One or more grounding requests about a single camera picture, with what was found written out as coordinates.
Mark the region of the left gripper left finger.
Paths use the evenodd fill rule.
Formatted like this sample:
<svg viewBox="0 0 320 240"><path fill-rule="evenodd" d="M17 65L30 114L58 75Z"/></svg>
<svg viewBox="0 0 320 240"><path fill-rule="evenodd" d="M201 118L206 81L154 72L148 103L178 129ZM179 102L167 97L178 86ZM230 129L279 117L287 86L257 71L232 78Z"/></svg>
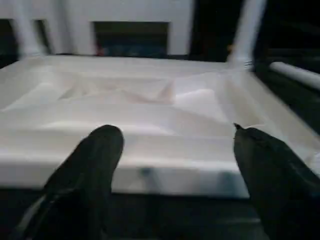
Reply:
<svg viewBox="0 0 320 240"><path fill-rule="evenodd" d="M11 240L106 240L114 172L125 140L103 125L83 138L45 183Z"/></svg>

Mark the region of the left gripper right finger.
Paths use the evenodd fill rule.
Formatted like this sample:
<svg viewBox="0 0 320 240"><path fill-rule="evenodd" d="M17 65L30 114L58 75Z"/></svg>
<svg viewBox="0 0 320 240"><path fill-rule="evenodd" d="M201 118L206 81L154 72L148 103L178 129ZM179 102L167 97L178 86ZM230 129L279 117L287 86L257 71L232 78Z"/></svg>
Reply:
<svg viewBox="0 0 320 240"><path fill-rule="evenodd" d="M320 238L320 179L282 140L235 123L233 152L271 240Z"/></svg>

